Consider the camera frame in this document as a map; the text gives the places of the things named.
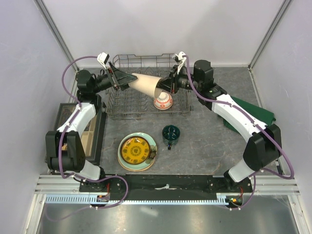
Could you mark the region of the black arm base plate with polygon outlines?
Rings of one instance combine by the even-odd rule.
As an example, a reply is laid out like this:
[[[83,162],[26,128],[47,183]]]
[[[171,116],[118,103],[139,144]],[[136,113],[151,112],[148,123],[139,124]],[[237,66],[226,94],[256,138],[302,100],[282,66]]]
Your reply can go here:
[[[80,192],[109,192],[111,200],[120,200],[125,192],[125,200],[130,201],[182,201],[182,200],[215,200],[217,193],[252,192],[251,181],[244,179],[236,185],[228,185],[223,176],[213,175],[120,175],[100,185],[90,182],[81,183]]]

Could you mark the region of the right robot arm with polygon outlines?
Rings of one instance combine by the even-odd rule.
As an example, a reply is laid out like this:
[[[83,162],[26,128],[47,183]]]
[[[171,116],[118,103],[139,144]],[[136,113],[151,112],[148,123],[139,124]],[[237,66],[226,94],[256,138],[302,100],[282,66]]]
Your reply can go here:
[[[175,65],[158,88],[172,94],[179,89],[193,90],[198,101],[226,120],[244,138],[247,145],[242,159],[224,173],[223,186],[236,191],[241,181],[260,171],[281,156],[281,131],[276,124],[267,125],[240,107],[214,81],[214,70],[207,60],[198,60],[189,73],[186,62]]]

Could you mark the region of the white red patterned bowl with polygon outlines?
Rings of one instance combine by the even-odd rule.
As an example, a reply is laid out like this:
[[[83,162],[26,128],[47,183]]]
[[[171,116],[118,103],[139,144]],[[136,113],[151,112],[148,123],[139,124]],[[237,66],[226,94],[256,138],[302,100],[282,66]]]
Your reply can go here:
[[[154,99],[154,106],[159,110],[167,110],[173,105],[173,98],[167,92],[161,92],[158,98]]]

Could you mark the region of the beige plastic cup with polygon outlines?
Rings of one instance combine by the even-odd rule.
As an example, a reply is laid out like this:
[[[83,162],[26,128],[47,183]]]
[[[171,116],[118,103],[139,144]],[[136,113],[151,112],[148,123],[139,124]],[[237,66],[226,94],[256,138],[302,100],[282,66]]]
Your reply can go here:
[[[136,76],[137,79],[128,84],[130,88],[133,88],[152,98],[158,98],[160,96],[162,89],[157,88],[157,84],[159,81],[161,81],[161,77],[137,73],[132,73],[132,75]]]

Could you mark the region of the yellow black patterned plate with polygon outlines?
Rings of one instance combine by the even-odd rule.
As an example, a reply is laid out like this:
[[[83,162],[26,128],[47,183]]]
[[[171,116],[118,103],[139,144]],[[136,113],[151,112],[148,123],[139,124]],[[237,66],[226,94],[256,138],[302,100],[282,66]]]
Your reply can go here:
[[[120,147],[121,158],[129,164],[143,163],[151,153],[148,141],[140,136],[132,136],[125,139]]]

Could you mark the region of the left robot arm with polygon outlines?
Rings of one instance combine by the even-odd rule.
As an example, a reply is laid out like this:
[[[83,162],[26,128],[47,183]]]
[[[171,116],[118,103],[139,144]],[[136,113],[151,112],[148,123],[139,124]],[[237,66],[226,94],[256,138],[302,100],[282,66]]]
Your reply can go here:
[[[50,170],[59,172],[62,178],[74,176],[90,182],[97,192],[105,190],[104,170],[86,160],[81,136],[88,123],[102,110],[99,92],[111,87],[125,90],[136,80],[137,76],[123,72],[111,63],[98,76],[85,69],[77,72],[76,108],[63,125],[45,136],[46,163]]]

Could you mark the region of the dark green mug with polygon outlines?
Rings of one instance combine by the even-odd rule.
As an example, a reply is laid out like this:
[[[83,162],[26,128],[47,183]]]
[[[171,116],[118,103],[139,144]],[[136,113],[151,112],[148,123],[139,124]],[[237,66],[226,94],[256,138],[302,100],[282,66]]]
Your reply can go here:
[[[174,125],[166,125],[162,129],[162,139],[168,150],[176,145],[180,138],[180,129]]]

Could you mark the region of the mint green flower plate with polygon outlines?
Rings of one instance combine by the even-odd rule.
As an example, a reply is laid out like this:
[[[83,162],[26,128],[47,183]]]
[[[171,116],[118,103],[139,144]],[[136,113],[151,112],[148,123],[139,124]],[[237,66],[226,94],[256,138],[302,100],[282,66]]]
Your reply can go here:
[[[127,139],[129,137],[134,137],[134,136],[139,136],[139,137],[145,138],[148,141],[148,143],[150,144],[150,146],[151,146],[151,153],[148,156],[148,158],[145,160],[145,162],[146,163],[150,163],[153,159],[156,159],[156,155],[157,155],[157,145],[156,145],[156,142],[154,141],[154,139],[150,135],[148,135],[146,133],[140,133],[140,132],[129,134],[120,142],[120,144],[118,146],[118,150],[117,150],[117,157],[121,157],[121,155],[120,155],[120,147],[121,147],[122,142],[125,139]]]

